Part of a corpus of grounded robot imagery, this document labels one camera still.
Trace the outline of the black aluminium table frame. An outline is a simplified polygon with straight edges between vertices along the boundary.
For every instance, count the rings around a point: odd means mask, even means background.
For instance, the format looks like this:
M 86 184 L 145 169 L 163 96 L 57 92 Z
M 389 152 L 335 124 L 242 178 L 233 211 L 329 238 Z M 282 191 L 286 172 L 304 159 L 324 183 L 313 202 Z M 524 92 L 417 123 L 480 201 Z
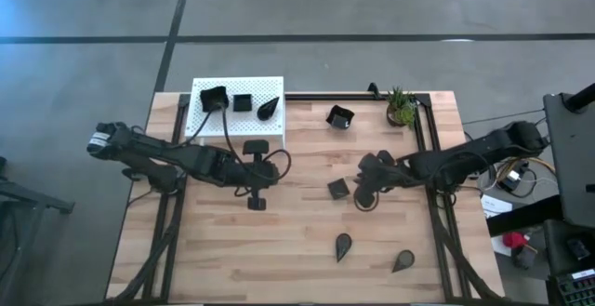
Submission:
M 462 189 L 455 203 L 435 205 L 422 187 L 384 193 L 364 213 L 351 198 L 333 200 L 327 184 L 352 181 L 366 153 L 402 156 L 418 149 L 446 149 L 465 139 L 452 92 L 426 92 L 422 130 L 389 126 L 386 105 L 370 93 L 298 93 L 286 97 L 285 143 L 278 158 L 286 176 L 264 192 L 267 208 L 251 211 L 231 190 L 189 180 L 181 199 L 132 190 L 107 296 L 122 293 L 148 257 L 159 222 L 174 211 L 181 219 L 177 243 L 164 254 L 139 301 L 190 303 L 401 303 L 474 297 L 453 258 L 436 246 L 434 219 L 453 230 L 483 280 L 502 291 L 478 192 Z M 342 130 L 325 122 L 334 105 L 354 112 Z M 347 233 L 352 246 L 336 261 L 335 242 Z M 405 249 L 412 267 L 392 273 Z

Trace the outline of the black teardrop plate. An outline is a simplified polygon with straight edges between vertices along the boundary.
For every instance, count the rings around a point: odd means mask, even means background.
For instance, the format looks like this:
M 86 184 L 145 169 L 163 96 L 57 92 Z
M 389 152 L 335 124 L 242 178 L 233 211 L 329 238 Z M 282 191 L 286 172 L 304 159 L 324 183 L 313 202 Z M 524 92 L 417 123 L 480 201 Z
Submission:
M 409 250 L 405 249 L 402 250 L 396 257 L 394 264 L 392 266 L 391 272 L 397 273 L 399 271 L 406 270 L 413 266 L 415 263 L 416 257 L 415 254 Z
M 269 121 L 273 118 L 280 98 L 275 97 L 263 103 L 257 110 L 257 118 L 259 121 Z
M 341 233 L 335 242 L 336 261 L 341 262 L 352 246 L 352 239 L 349 234 Z

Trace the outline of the black wavy square plate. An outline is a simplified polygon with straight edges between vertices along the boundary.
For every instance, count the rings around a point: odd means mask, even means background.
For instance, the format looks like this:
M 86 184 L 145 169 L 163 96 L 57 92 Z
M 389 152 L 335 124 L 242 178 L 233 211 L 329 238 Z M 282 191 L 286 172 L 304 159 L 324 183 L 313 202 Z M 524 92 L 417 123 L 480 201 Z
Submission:
M 200 101 L 204 113 L 224 110 L 229 107 L 229 98 L 225 86 L 215 86 L 200 92 Z
M 346 130 L 350 127 L 353 117 L 353 111 L 339 105 L 334 105 L 327 115 L 325 122 L 331 127 Z

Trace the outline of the black case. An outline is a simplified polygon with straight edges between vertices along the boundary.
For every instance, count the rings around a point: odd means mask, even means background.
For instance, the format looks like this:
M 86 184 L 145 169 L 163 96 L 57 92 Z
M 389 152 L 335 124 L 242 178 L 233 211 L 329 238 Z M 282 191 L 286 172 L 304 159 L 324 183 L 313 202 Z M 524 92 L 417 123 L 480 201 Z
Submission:
M 544 233 L 551 275 L 595 269 L 595 229 L 547 220 Z

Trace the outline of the grey metal stand plate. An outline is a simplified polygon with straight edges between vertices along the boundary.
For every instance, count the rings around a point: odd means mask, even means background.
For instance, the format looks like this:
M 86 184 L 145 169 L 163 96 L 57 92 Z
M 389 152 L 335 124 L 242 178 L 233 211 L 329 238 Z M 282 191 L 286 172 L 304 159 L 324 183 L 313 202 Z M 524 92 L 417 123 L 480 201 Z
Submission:
M 543 97 L 564 218 L 595 229 L 595 102 L 569 111 L 562 95 Z

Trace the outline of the black stand pole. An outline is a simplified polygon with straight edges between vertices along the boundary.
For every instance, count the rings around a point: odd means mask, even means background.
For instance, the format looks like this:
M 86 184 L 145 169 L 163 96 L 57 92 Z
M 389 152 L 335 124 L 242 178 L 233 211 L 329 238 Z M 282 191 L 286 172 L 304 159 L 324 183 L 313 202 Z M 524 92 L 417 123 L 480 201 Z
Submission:
M 583 113 L 593 101 L 595 101 L 595 83 L 574 95 L 564 94 L 562 96 L 563 105 L 572 113 Z

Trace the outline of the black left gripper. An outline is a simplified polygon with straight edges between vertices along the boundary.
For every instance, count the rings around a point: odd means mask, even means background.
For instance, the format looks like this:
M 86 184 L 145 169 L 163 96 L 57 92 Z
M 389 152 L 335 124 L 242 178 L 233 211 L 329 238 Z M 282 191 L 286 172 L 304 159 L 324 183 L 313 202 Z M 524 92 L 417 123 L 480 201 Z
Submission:
M 247 207 L 250 210 L 264 211 L 267 208 L 267 201 L 259 191 L 276 185 L 280 178 L 278 167 L 264 157 L 269 148 L 266 140 L 247 140 L 242 154 L 252 155 L 253 161 L 246 163 L 231 155 L 223 166 L 224 187 L 237 188 L 236 196 L 240 196 L 239 192 L 244 188 L 249 195 Z

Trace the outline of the black tripod stand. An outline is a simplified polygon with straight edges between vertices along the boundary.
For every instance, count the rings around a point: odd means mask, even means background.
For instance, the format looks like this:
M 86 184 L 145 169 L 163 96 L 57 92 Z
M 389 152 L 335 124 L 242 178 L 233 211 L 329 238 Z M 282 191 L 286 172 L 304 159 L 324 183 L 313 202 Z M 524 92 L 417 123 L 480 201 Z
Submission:
M 7 160 L 0 156 L 0 196 L 7 200 L 0 201 L 0 213 L 6 213 L 13 226 L 15 248 L 7 266 L 0 272 L 0 306 L 9 306 L 17 282 L 22 277 L 28 258 L 32 254 L 32 247 L 41 225 L 44 213 L 49 208 L 55 208 L 60 214 L 68 215 L 73 212 L 74 202 L 68 202 L 51 195 L 30 190 L 4 176 Z M 19 207 L 31 211 L 30 218 L 17 223 L 16 211 Z

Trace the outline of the small electronics box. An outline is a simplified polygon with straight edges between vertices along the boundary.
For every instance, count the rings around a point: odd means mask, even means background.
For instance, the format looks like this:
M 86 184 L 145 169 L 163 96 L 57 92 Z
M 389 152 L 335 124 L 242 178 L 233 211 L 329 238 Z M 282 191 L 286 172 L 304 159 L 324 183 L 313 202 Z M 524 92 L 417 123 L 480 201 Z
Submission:
M 525 173 L 526 170 L 522 168 L 519 170 L 511 169 L 509 171 L 505 171 L 498 178 L 497 186 L 501 190 L 514 192 L 522 182 L 522 178 Z

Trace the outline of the white perforated shelf riser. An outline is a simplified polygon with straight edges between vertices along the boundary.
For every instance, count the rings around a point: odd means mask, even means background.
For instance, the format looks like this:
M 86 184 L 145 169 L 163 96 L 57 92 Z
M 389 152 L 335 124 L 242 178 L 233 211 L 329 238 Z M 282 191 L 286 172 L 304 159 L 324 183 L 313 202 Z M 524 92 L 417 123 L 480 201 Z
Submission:
M 230 138 L 279 137 L 278 142 L 285 147 L 285 99 L 282 76 L 194 78 L 185 124 L 184 137 L 186 139 L 193 135 L 206 117 L 200 92 L 218 86 L 226 87 L 230 101 L 226 111 Z M 234 112 L 232 110 L 233 97 L 245 94 L 250 94 L 252 97 L 252 110 L 250 112 Z M 278 98 L 278 102 L 272 117 L 268 120 L 259 120 L 258 108 L 275 98 Z

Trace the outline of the white paper sheet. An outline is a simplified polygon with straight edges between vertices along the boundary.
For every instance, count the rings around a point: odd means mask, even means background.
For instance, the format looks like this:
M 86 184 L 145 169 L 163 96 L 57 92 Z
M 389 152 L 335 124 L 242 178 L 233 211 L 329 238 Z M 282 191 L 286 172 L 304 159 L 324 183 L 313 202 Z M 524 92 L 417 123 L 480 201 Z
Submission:
M 502 213 L 510 212 L 513 209 L 513 204 L 494 198 L 487 194 L 481 197 L 481 204 L 484 216 L 489 219 Z

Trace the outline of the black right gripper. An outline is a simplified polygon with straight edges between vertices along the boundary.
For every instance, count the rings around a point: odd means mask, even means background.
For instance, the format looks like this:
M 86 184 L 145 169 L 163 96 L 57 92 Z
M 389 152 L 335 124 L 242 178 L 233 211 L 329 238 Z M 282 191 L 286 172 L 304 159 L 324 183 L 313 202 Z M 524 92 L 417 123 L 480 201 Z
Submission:
M 372 207 L 377 199 L 375 193 L 385 193 L 395 187 L 412 187 L 414 178 L 402 162 L 396 163 L 387 151 L 377 155 L 366 154 L 358 164 L 359 172 L 354 178 L 354 199 L 359 207 Z

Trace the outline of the red cloth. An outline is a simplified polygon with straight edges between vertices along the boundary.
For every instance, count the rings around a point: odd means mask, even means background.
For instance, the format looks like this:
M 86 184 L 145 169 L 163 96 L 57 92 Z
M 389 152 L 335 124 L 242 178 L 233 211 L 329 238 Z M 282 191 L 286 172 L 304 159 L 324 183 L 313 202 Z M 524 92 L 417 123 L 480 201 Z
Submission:
M 528 244 L 528 240 L 524 234 L 519 232 L 504 233 L 502 235 L 502 243 L 510 249 L 524 247 Z

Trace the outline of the potted green succulent plant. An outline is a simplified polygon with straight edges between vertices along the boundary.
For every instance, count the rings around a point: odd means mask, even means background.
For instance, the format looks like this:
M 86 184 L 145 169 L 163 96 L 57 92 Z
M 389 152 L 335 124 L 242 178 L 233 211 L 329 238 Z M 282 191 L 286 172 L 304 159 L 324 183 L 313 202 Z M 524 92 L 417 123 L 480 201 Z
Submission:
M 414 126 L 417 103 L 413 94 L 395 86 L 388 92 L 386 101 L 388 103 L 387 121 L 391 126 L 410 128 Z

